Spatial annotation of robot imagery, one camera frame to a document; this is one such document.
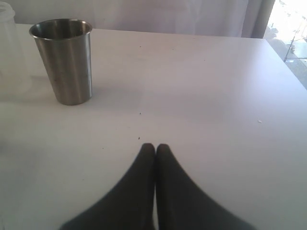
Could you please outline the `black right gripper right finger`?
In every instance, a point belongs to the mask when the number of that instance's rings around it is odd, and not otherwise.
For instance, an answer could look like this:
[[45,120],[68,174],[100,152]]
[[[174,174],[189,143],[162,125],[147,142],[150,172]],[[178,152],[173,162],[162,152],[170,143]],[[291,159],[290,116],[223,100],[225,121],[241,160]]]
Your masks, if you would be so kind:
[[188,176],[167,144],[156,150],[156,201],[161,230],[252,230]]

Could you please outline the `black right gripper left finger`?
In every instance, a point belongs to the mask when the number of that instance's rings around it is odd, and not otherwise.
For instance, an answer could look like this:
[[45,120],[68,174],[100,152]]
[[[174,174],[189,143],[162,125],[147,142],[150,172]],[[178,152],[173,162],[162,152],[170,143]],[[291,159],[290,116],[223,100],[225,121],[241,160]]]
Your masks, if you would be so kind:
[[120,181],[63,230],[153,230],[155,148],[144,143]]

